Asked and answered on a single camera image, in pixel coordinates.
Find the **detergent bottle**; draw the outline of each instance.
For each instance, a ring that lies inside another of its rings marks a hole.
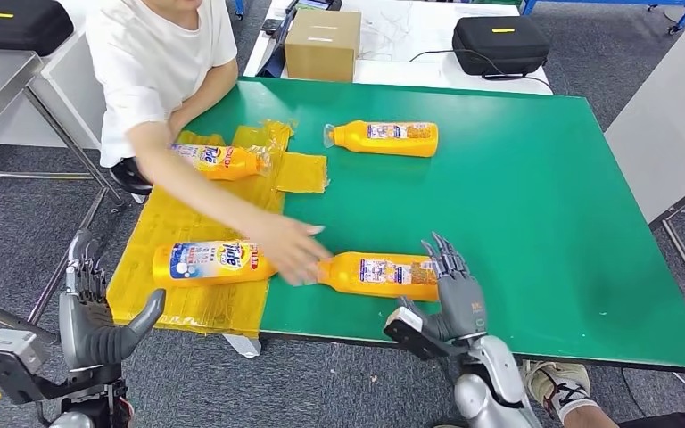
[[[338,292],[437,301],[437,275],[426,256],[344,252],[318,264],[319,279]]]
[[[254,174],[265,175],[270,167],[266,147],[173,144],[172,149],[209,180],[234,181]]]
[[[324,128],[324,145],[352,152],[401,154],[428,158],[437,150],[437,125],[429,122],[364,122]]]
[[[174,243],[153,254],[153,281],[160,287],[260,281],[275,272],[259,247],[245,241]]]

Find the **black shorts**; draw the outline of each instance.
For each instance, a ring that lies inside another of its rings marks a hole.
[[[618,425],[621,428],[685,428],[685,413],[648,417]]]

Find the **hand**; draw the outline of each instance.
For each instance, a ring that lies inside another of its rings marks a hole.
[[[324,230],[292,218],[256,211],[244,218],[247,225],[241,232],[267,256],[272,266],[291,285],[315,283],[317,263],[332,254],[311,236]]]

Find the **white table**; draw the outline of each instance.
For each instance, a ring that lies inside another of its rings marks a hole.
[[[652,227],[685,263],[671,218],[685,213],[685,32],[605,132],[623,177]]]
[[[273,0],[267,19],[283,19],[290,0]],[[355,83],[452,87],[485,91],[551,95],[541,82],[530,79],[490,81],[463,72],[454,53],[423,51],[451,49],[453,29],[466,16],[517,16],[514,6],[496,4],[452,4],[397,0],[345,0],[342,10],[361,12],[361,45],[356,61]],[[245,76],[255,76],[275,45],[261,32],[245,67]],[[531,77],[548,81],[539,68]]]

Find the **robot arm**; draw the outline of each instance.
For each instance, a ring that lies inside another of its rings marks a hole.
[[[93,259],[97,247],[88,231],[79,232],[70,244],[66,289],[59,296],[59,331],[70,370],[121,363],[164,310],[166,293],[155,290],[128,325],[114,325],[106,301],[105,273]]]
[[[30,332],[0,330],[0,387],[14,404],[37,403],[38,419],[52,428],[124,428],[132,417],[121,362],[129,357],[161,316],[165,292],[154,291],[128,325],[114,325],[106,300],[106,281],[93,256],[98,245],[88,231],[72,240],[66,288],[60,295],[59,326],[70,375],[53,383],[37,374],[47,360]],[[42,402],[62,399],[52,423]]]
[[[541,428],[524,391],[516,360],[500,338],[486,333],[482,289],[463,257],[438,234],[438,251],[422,241],[438,278],[442,311],[426,315],[399,298],[384,332],[421,359],[460,357],[456,405],[476,428]]]

